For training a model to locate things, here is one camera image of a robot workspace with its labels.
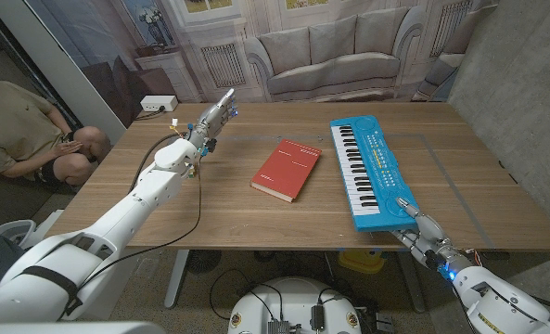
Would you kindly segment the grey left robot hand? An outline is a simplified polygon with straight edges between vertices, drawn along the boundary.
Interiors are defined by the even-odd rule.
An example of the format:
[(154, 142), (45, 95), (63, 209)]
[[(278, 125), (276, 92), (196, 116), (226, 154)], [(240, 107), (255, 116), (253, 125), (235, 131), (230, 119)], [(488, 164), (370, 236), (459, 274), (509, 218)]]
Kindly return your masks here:
[(223, 126), (235, 116), (235, 90), (231, 88), (216, 104), (201, 113), (187, 140), (196, 148), (201, 148), (209, 140), (216, 138)]

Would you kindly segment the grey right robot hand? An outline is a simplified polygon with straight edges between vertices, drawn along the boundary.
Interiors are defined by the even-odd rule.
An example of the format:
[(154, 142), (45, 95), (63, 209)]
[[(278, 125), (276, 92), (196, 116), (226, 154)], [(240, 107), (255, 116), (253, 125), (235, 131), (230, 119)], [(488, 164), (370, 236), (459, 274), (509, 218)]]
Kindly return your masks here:
[(417, 230), (394, 230), (392, 234), (428, 269), (437, 270), (445, 279), (454, 281), (457, 274), (473, 263), (452, 243), (441, 226), (406, 199), (396, 199), (399, 207), (416, 221)]

